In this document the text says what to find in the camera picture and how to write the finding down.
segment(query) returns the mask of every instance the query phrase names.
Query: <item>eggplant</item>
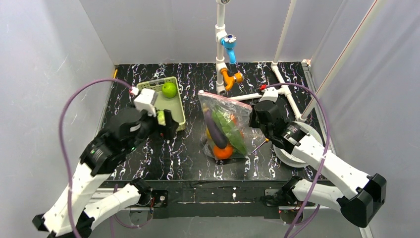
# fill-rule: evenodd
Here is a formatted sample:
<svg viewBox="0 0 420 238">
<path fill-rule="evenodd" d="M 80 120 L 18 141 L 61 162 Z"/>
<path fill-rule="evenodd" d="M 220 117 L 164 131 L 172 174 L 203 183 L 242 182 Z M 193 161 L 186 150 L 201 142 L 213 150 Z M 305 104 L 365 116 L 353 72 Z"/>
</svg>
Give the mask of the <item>eggplant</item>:
<svg viewBox="0 0 420 238">
<path fill-rule="evenodd" d="M 209 129 L 209 133 L 211 138 L 213 139 L 214 144 L 220 149 L 224 149 L 226 148 L 229 140 L 216 125 L 213 118 L 211 117 L 211 114 L 212 111 L 210 109 L 206 110 L 204 112 L 204 121 L 206 122 L 207 129 Z"/>
</svg>

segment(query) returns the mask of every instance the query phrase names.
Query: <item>plastic bag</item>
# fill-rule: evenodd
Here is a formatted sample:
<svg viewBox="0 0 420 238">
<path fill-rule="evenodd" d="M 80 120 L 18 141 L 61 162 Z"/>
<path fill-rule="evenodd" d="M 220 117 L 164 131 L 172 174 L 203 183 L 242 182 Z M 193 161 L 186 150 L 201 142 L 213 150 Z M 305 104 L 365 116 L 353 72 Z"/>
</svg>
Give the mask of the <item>plastic bag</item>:
<svg viewBox="0 0 420 238">
<path fill-rule="evenodd" d="M 206 124 L 204 154 L 217 160 L 245 158 L 264 140 L 258 129 L 248 126 L 251 106 L 204 91 L 199 100 Z"/>
</svg>

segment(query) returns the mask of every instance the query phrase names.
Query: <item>blue faucet spout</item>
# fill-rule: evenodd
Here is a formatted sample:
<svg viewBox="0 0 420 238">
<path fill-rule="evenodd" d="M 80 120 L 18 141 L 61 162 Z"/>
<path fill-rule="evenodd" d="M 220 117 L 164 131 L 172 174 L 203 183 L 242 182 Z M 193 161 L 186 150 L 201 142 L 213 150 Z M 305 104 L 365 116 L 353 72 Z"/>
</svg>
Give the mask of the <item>blue faucet spout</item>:
<svg viewBox="0 0 420 238">
<path fill-rule="evenodd" d="M 233 51 L 233 48 L 236 45 L 236 37 L 233 35 L 227 35 L 226 38 L 222 38 L 220 40 L 220 44 L 226 49 L 227 55 L 229 56 L 229 62 L 231 64 L 236 63 L 236 57 Z"/>
</svg>

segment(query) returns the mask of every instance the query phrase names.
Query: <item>black marble countertop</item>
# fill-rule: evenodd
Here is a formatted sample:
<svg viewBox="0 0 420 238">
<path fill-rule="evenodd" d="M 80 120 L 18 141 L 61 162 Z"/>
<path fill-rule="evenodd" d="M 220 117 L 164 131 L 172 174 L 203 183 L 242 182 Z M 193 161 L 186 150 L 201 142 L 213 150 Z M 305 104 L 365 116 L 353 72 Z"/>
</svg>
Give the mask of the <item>black marble countertop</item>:
<svg viewBox="0 0 420 238">
<path fill-rule="evenodd" d="M 242 84 L 235 84 L 226 97 L 256 93 L 259 85 L 277 83 L 269 65 L 270 63 L 265 62 L 228 65 L 230 73 L 239 71 L 245 79 Z M 109 179 L 132 180 L 141 177 L 148 180 L 288 180 L 293 175 L 314 179 L 316 171 L 313 168 L 292 168 L 279 161 L 270 142 L 256 155 L 250 155 L 249 159 L 232 159 L 217 163 L 215 159 L 203 154 L 205 127 L 198 91 L 203 89 L 216 93 L 214 63 L 125 64 L 119 65 L 117 69 L 117 78 L 133 86 L 158 78 L 177 77 L 187 127 L 179 131 L 171 141 L 148 139 L 130 154 L 126 162 L 118 166 Z M 281 62 L 279 69 L 286 81 L 307 86 L 300 62 Z M 302 112 L 311 99 L 309 94 L 300 88 L 291 88 L 291 91 Z M 131 100 L 126 88 L 114 83 L 103 125 Z M 293 120 L 293 112 L 285 98 L 284 102 L 284 109 Z M 307 123 L 321 134 L 315 112 L 308 117 Z"/>
</svg>

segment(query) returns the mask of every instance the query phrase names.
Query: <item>plastic basket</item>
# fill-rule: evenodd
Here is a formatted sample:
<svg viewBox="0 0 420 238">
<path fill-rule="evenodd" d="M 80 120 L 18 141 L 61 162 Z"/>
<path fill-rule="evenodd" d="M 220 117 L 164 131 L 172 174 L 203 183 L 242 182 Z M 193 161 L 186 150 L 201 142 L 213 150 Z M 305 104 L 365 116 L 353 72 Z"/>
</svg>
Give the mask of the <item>plastic basket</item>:
<svg viewBox="0 0 420 238">
<path fill-rule="evenodd" d="M 162 86 L 164 83 L 174 83 L 177 89 L 177 95 L 173 98 L 167 98 L 162 93 Z M 178 80 L 176 77 L 168 77 L 155 79 L 152 81 L 147 81 L 137 84 L 137 88 L 141 91 L 144 88 L 153 89 L 157 92 L 157 99 L 155 102 L 155 107 L 158 110 L 168 109 L 171 110 L 172 118 L 179 123 L 179 126 L 176 131 L 185 130 L 187 127 L 185 123 L 185 113 L 184 107 L 182 106 L 181 95 L 179 94 Z"/>
</svg>

